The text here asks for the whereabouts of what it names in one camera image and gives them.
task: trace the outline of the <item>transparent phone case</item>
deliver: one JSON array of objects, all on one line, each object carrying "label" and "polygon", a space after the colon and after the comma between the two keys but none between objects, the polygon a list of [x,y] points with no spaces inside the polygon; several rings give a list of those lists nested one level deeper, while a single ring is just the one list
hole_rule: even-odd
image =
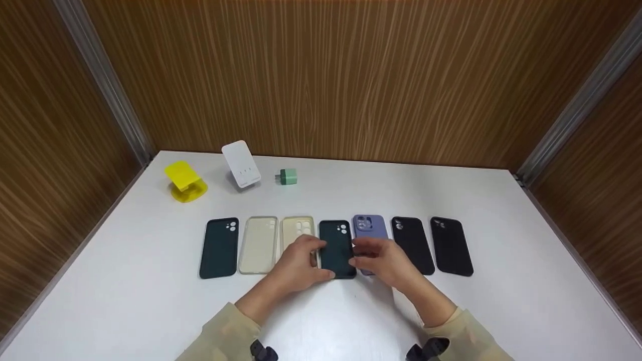
[{"label": "transparent phone case", "polygon": [[245,222],[243,248],[239,261],[242,274],[266,274],[274,267],[279,220],[274,216],[255,216]]}]

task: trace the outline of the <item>beige phone case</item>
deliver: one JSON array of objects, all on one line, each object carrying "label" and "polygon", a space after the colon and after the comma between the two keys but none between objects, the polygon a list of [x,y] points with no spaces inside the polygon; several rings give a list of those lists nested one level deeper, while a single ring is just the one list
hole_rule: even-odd
[{"label": "beige phone case", "polygon": [[[283,218],[281,221],[281,253],[288,248],[289,245],[294,243],[297,238],[302,234],[310,234],[316,236],[315,221],[310,216],[293,216]],[[319,254],[314,252],[317,266],[320,265]]]},{"label": "beige phone case", "polygon": [[242,274],[265,274],[274,267],[279,220],[272,216],[255,216],[245,222],[243,248],[239,260]]}]

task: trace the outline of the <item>black phone case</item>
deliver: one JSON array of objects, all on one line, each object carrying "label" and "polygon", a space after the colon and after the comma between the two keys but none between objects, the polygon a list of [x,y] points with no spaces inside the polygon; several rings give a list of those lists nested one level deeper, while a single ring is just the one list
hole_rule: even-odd
[{"label": "black phone case", "polygon": [[327,245],[320,250],[321,267],[332,270],[336,279],[349,279],[357,275],[356,268],[348,264],[354,257],[350,223],[346,220],[324,220],[319,223],[319,238]]},{"label": "black phone case", "polygon": [[410,217],[393,217],[392,238],[406,253],[410,261],[424,275],[435,273],[433,256],[421,220]]},{"label": "black phone case", "polygon": [[439,270],[459,276],[472,276],[473,262],[462,223],[450,218],[433,217],[430,218],[430,231]]},{"label": "black phone case", "polygon": [[207,223],[203,254],[198,275],[202,279],[231,276],[236,273],[239,245],[238,218],[214,219]]}]

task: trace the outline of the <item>dark green phone case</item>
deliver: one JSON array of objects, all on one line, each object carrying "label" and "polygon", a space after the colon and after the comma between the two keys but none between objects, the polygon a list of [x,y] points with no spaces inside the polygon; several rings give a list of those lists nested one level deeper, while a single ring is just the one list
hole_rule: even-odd
[{"label": "dark green phone case", "polygon": [[357,270],[348,264],[348,260],[354,256],[350,223],[346,220],[321,221],[319,238],[327,242],[320,251],[321,267],[332,270],[336,274],[334,278],[354,278]]},{"label": "dark green phone case", "polygon": [[238,218],[209,221],[205,228],[205,241],[198,275],[202,279],[208,279],[231,276],[236,273],[238,245]]}]

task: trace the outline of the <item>wood grain panel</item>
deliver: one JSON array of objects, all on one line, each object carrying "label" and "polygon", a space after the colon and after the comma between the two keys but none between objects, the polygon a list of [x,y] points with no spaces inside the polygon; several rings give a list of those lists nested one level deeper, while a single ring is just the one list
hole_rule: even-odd
[{"label": "wood grain panel", "polygon": [[85,0],[156,149],[517,170],[640,0]]},{"label": "wood grain panel", "polygon": [[139,169],[51,1],[0,3],[0,338]]},{"label": "wood grain panel", "polygon": [[533,193],[642,333],[642,57],[536,179]]}]

